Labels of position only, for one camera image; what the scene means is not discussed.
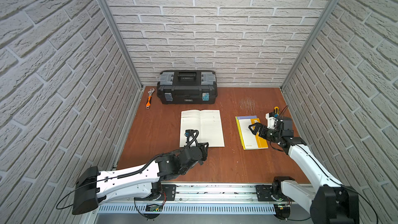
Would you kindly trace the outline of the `yellow white cover notebook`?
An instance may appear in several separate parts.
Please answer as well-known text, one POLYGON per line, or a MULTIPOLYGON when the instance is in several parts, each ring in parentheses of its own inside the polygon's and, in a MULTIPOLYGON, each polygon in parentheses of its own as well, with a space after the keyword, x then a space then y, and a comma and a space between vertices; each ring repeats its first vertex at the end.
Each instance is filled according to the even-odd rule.
POLYGON ((249 125, 260 122, 260 119, 241 119, 239 120, 242 136, 244 139, 245 150, 268 149, 268 143, 265 139, 255 136, 249 130, 249 125))

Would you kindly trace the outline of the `large white lined notebook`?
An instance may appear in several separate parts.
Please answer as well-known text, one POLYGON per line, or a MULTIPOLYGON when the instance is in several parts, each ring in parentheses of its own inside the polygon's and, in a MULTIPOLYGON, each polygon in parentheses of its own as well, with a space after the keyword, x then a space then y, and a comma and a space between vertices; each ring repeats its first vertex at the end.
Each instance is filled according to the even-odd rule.
POLYGON ((225 147, 220 110, 188 110, 181 112, 180 147, 187 144, 186 130, 198 130, 197 141, 209 147, 225 147))

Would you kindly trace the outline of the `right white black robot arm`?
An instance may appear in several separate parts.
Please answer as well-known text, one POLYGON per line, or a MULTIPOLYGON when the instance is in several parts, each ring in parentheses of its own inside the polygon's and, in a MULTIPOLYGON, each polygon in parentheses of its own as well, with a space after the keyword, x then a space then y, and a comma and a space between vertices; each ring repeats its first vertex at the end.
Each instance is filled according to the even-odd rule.
POLYGON ((311 192, 290 177, 276 177, 273 192, 283 195, 305 209, 314 224, 358 224, 361 194, 343 185, 312 154, 305 141, 294 136, 293 121, 281 115, 268 117, 273 126, 259 122, 249 125, 255 136, 277 144, 309 179, 311 192))

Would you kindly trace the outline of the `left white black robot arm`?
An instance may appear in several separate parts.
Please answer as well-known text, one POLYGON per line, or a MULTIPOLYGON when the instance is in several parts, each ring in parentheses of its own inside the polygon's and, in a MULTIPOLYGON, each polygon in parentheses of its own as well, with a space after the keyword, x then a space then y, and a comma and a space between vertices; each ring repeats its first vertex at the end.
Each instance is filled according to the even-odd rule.
POLYGON ((142 166, 117 171, 99 171, 90 167, 75 183, 72 214, 93 211, 99 205, 117 199, 156 199, 162 194, 161 183, 185 175, 208 156, 208 143, 196 143, 172 152, 156 155, 142 166))

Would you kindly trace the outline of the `yellow black utility knife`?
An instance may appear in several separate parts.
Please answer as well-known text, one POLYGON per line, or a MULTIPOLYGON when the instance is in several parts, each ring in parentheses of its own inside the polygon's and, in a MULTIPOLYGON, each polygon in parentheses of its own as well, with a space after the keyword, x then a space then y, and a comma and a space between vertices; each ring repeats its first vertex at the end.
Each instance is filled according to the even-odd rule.
POLYGON ((280 114, 280 110, 279 110, 279 107, 274 107, 274 111, 273 111, 273 113, 274 113, 274 116, 278 116, 279 114, 280 114))

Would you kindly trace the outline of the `black plastic toolbox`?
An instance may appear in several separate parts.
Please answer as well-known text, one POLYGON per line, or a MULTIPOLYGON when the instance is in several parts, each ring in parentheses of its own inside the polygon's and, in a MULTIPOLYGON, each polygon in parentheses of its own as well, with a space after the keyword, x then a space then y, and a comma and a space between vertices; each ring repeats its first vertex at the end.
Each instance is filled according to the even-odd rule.
POLYGON ((211 70, 166 70, 159 75, 157 97, 163 104, 214 104, 216 73, 211 70))

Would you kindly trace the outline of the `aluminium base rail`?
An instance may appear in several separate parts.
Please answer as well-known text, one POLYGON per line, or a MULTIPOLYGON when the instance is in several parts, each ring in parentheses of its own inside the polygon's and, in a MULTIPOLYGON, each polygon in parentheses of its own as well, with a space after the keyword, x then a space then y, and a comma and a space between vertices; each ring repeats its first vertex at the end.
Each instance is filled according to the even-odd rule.
POLYGON ((171 182, 160 184, 157 196, 144 197, 140 190, 148 192, 149 185, 132 186, 117 192, 114 198, 107 197, 85 213, 80 223, 93 224, 98 214, 278 215, 281 208, 291 204, 308 212, 325 186, 315 189, 287 179, 278 188, 271 184, 171 182))

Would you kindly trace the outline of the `orange handled adjustable wrench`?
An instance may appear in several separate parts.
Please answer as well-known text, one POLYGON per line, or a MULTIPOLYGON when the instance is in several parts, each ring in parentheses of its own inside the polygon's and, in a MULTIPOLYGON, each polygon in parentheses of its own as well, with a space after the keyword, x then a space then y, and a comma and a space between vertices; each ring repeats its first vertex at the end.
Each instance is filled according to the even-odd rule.
POLYGON ((147 98, 147 102, 146 102, 146 109, 147 110, 150 109, 150 107, 151 107, 151 101, 152 101, 152 96, 153 96, 154 92, 155 92, 155 88, 151 88, 148 91, 148 98, 147 98))

